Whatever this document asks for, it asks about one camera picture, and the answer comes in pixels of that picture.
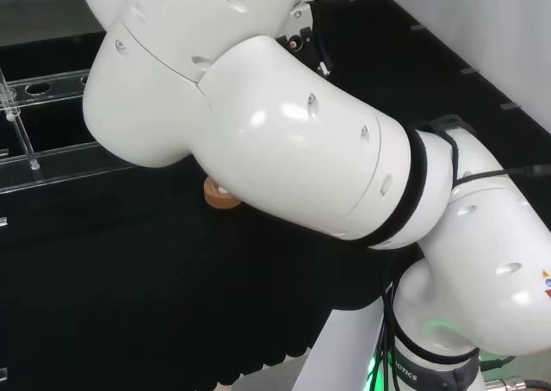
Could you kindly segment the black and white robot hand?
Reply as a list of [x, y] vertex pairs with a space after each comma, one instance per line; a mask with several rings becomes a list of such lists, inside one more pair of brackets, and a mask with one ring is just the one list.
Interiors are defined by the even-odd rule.
[[276, 41], [302, 64], [323, 78], [331, 75], [333, 64], [323, 45], [320, 32], [315, 28], [310, 3], [297, 3], [289, 18], [276, 36]]

